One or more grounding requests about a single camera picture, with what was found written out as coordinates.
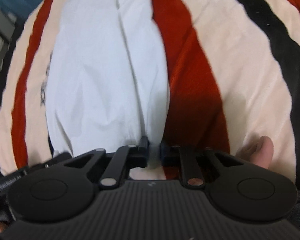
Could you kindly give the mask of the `person's right hand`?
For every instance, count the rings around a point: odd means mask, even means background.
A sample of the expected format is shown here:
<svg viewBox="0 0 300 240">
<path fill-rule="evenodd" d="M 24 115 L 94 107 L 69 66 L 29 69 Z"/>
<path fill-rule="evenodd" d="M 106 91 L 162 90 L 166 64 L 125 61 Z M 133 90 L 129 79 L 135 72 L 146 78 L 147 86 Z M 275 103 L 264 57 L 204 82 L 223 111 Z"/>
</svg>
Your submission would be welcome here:
<svg viewBox="0 0 300 240">
<path fill-rule="evenodd" d="M 259 167 L 268 169 L 274 154 L 273 141 L 268 136 L 261 136 L 238 151 L 236 156 Z"/>
</svg>

